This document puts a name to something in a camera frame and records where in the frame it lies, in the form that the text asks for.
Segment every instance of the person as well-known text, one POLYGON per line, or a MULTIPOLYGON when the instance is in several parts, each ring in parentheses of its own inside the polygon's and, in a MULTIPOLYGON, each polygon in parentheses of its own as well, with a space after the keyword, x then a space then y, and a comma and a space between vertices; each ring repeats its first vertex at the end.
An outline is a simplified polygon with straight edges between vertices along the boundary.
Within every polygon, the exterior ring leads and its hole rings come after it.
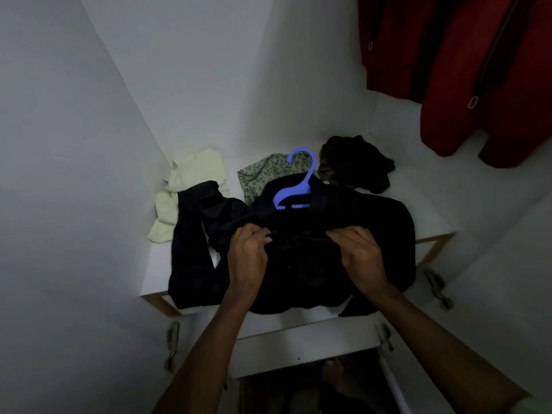
MULTIPOLYGON (((215 317, 157 402, 154 414, 214 414, 230 356, 245 315, 265 276, 270 230, 251 223, 234 233, 228 265, 230 286, 215 317)), ((544 412, 519 385, 406 299, 386 277, 382 253, 362 227, 327 232, 341 249, 355 286, 404 339, 452 408, 459 413, 544 412)))

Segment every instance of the patterned garment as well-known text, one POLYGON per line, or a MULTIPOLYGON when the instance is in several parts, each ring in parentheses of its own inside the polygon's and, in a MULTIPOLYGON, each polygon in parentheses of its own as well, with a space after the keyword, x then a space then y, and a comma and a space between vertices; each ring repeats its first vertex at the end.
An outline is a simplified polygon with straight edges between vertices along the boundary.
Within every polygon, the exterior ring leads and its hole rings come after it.
POLYGON ((286 175, 305 173, 313 163, 306 152, 298 152, 288 163, 287 154, 271 154, 266 158, 238 171, 239 184, 244 191, 245 203, 251 205, 269 181, 286 175))

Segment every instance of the hand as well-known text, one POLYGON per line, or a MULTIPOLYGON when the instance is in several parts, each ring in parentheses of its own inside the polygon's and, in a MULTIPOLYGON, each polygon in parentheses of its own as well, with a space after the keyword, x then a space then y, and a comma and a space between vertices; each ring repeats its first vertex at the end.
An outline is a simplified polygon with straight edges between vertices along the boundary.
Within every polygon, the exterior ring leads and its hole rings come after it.
POLYGON ((249 306, 257 297, 265 276, 268 261, 265 245, 272 242, 272 238, 267 237, 270 233, 268 228, 248 223, 238 228, 230 240, 228 292, 249 306))
POLYGON ((370 299, 390 284, 385 277, 382 251, 369 230, 359 226, 326 233, 341 249, 341 263, 355 286, 370 299))

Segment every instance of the black clothing pile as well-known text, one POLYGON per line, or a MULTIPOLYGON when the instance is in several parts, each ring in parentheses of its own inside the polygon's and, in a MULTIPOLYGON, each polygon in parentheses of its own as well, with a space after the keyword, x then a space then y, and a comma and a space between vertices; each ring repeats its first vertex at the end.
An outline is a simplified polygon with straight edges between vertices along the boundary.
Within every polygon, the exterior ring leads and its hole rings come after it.
POLYGON ((178 223, 172 243, 169 294, 180 309, 220 304, 229 285, 227 252, 230 238, 246 223, 267 227, 273 241, 266 245, 268 265, 251 311, 282 313, 292 307, 339 306, 351 295, 340 316, 376 311, 349 279, 341 252, 326 231, 358 225, 368 228, 382 249, 389 281, 400 291, 415 280, 414 224, 406 207, 393 199, 362 194, 311 177, 310 195, 292 196, 276 210, 272 199, 284 187, 297 185, 305 173, 269 182, 262 195, 247 206, 225 198, 215 181, 178 193, 178 223), (310 203, 309 208, 291 204, 310 203), (219 252, 213 267, 205 233, 219 252))
POLYGON ((322 145, 318 175, 323 181, 380 194, 390 186, 388 173, 394 169, 395 162, 362 136, 332 136, 322 145))

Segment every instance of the purple plastic hanger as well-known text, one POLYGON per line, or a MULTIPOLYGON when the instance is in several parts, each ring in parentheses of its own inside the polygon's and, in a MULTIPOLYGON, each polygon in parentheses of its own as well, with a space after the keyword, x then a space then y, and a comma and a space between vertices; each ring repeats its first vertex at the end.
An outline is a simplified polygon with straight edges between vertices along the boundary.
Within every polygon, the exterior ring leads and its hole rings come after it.
MULTIPOLYGON (((308 152, 310 154, 310 156, 312 157, 312 159, 313 159, 313 165, 308 170, 308 173, 305 176, 305 178, 299 184, 297 184, 295 186, 286 187, 284 189, 281 189, 277 194, 274 195, 274 199, 272 201, 273 201, 274 206, 276 207, 277 210, 285 209, 285 206, 280 206, 280 203, 281 203, 282 200, 284 200, 285 198, 288 198, 289 196, 310 194, 310 186, 308 185, 308 181, 311 178, 311 176, 313 175, 314 168, 316 167, 316 156, 308 148, 295 148, 287 156, 288 163, 292 162, 293 156, 298 152, 308 152)), ((292 208, 294 208, 294 209, 308 208, 308 207, 310 207, 310 204, 308 204, 308 203, 300 204, 300 205, 292 205, 292 208)))

